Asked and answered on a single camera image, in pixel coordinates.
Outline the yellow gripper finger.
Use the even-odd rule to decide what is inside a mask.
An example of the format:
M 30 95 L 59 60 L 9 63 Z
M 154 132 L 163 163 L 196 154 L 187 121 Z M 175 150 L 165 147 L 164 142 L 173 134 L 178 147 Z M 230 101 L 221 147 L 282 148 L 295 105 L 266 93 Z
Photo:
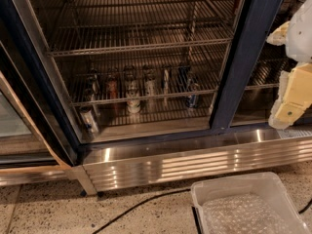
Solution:
M 298 120 L 312 104 L 312 64 L 300 62 L 291 72 L 282 71 L 278 98 L 275 100 L 268 124 L 284 130 Z
M 286 36 L 289 28 L 289 22 L 286 21 L 276 28 L 266 39 L 266 42 L 275 46 L 282 46 L 286 43 Z

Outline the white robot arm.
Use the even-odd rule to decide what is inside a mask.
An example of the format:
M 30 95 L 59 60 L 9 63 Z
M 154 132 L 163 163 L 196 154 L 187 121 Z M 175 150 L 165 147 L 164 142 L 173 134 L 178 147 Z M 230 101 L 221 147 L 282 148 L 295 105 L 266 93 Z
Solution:
M 269 34 L 266 42 L 284 45 L 287 57 L 296 61 L 290 72 L 281 72 L 278 98 L 268 119 L 270 127 L 283 130 L 312 105 L 312 0 L 306 0 L 289 21 Z

